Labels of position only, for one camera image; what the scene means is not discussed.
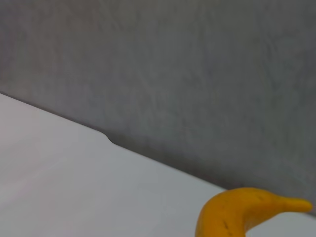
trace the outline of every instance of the table surface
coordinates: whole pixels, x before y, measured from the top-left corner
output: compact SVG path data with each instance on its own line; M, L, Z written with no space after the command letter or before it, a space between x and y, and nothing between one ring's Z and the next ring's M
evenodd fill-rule
M111 143L102 133L0 95L0 235L193 237L223 189ZM310 236L286 213L250 237Z

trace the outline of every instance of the brown spot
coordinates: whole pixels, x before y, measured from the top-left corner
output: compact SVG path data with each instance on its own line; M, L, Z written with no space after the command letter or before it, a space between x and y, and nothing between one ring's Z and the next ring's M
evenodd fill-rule
M257 196L257 198L258 199L260 199L261 201L263 201L264 200L264 198L263 197L261 197L260 195L256 195Z
M227 225L227 222L223 220L223 223L224 223L224 227L225 227L225 229L226 229L226 230L228 230L228 225Z
M229 230L229 227L228 227L227 222L226 222L225 220L223 220L223 223L224 223L225 229L227 230L228 235L229 235L229 236L233 236L233 233L230 232L230 230Z

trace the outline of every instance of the banana peel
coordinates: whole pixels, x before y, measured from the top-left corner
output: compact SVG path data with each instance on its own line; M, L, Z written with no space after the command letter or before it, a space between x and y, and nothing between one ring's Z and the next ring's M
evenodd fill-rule
M256 188L239 188L214 196L203 207L196 237L245 237L251 228L283 212L309 212L304 199L275 195Z

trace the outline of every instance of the gray backdrop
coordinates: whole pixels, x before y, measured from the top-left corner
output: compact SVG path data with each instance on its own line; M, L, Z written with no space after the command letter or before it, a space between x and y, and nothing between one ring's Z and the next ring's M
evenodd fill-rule
M225 188L316 201L314 0L1 0L0 91Z

